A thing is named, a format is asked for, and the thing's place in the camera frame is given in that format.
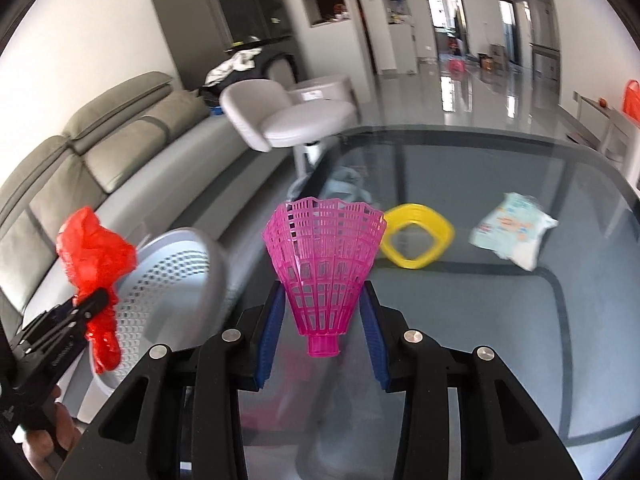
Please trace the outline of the person's left hand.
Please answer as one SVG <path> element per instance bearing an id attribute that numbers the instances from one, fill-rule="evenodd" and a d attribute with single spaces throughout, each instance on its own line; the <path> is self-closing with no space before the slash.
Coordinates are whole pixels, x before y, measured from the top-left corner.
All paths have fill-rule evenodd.
<path id="1" fill-rule="evenodd" d="M 66 406 L 56 400 L 61 393 L 59 386 L 55 386 L 51 393 L 55 408 L 56 440 L 64 450 L 70 451 L 81 438 L 81 431 L 75 425 Z M 54 453 L 54 442 L 46 430 L 28 430 L 22 448 L 32 468 L 38 472 L 41 478 L 55 478 L 56 471 L 47 462 L 47 459 Z"/>

